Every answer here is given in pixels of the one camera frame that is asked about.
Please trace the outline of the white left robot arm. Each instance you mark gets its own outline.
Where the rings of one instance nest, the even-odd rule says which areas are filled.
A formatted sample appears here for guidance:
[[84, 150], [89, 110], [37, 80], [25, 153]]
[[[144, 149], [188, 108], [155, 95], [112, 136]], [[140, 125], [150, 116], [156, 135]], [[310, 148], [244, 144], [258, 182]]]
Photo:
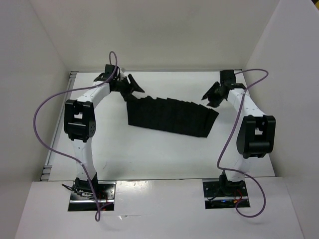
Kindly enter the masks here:
[[145, 91], [131, 74], [125, 75], [115, 65], [106, 65], [93, 85], [75, 100], [64, 105], [64, 132], [71, 140], [77, 162], [77, 176], [72, 191], [94, 199], [99, 194], [98, 176], [93, 163], [92, 138], [96, 132], [95, 108], [111, 92], [119, 92], [123, 99], [134, 99], [133, 92]]

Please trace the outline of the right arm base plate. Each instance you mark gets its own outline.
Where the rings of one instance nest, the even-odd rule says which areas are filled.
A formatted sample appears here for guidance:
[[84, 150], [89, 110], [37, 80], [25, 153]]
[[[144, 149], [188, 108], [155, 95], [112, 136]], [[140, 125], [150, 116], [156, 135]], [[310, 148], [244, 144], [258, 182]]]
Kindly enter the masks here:
[[202, 181], [205, 208], [208, 209], [234, 209], [249, 208], [250, 202], [245, 182], [236, 186], [222, 186], [219, 179], [206, 179]]

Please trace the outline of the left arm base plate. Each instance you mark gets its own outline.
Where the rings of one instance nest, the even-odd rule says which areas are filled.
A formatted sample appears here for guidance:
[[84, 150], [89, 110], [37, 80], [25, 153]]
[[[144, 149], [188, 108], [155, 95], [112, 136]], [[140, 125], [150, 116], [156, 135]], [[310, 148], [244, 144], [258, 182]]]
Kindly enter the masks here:
[[[113, 211], [115, 205], [116, 182], [100, 181], [98, 185], [97, 199], [102, 211]], [[96, 211], [97, 205], [92, 192], [88, 190], [71, 190], [69, 199], [69, 212]]]

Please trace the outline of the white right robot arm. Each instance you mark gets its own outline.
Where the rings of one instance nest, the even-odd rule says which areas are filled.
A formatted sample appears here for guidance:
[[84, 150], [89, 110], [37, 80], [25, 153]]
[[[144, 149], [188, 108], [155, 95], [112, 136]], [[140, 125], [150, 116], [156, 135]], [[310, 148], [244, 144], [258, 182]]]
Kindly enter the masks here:
[[[217, 167], [222, 170], [218, 189], [224, 196], [229, 196], [241, 188], [252, 163], [272, 152], [274, 148], [276, 119], [257, 107], [247, 93], [249, 88], [236, 82], [234, 70], [222, 70], [219, 72], [219, 81], [202, 97], [204, 100], [207, 99], [207, 105], [213, 108], [219, 107], [223, 100], [226, 100], [237, 112], [230, 136], [217, 160]], [[241, 158], [234, 168], [226, 169], [220, 166], [220, 161], [236, 128], [239, 128], [236, 147]]]

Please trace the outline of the black pleated skirt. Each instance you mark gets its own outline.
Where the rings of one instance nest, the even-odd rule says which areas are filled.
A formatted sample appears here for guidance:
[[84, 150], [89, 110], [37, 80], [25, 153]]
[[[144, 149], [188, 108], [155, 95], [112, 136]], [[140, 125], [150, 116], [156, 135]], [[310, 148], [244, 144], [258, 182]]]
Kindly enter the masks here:
[[219, 115], [194, 102], [150, 96], [127, 101], [127, 112], [129, 125], [203, 138]]

